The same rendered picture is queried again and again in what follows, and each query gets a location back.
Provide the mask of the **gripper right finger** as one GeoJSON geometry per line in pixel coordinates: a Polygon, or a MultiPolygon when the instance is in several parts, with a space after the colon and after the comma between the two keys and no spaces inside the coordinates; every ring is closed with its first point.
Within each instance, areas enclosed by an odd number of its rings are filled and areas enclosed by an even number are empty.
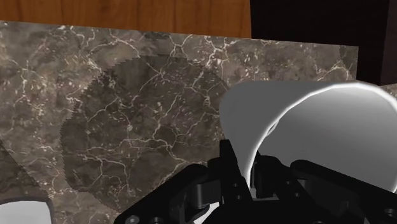
{"type": "Polygon", "coordinates": [[[289,224],[397,224],[397,194],[308,160],[257,154],[251,174],[256,196],[275,195],[289,224]]]}

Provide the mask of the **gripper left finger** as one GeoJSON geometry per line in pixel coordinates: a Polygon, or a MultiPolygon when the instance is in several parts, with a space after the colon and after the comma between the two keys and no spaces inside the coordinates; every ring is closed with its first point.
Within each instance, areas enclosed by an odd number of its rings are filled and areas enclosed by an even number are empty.
{"type": "Polygon", "coordinates": [[[229,140],[219,157],[191,164],[119,214],[113,224],[193,224],[213,203],[252,199],[229,140]]]}

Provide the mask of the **white cup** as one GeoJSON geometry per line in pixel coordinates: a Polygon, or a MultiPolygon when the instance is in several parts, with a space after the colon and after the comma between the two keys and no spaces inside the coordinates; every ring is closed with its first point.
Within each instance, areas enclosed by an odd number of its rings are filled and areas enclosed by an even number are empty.
{"type": "Polygon", "coordinates": [[[362,82],[246,81],[219,104],[241,174],[256,154],[304,159],[397,192],[397,98],[362,82]]]}

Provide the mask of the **white rounded object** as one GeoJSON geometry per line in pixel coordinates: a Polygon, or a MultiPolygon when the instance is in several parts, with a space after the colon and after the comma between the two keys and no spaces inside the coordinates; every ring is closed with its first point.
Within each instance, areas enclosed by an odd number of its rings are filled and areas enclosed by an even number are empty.
{"type": "Polygon", "coordinates": [[[0,224],[52,224],[46,202],[16,201],[0,205],[0,224]]]}

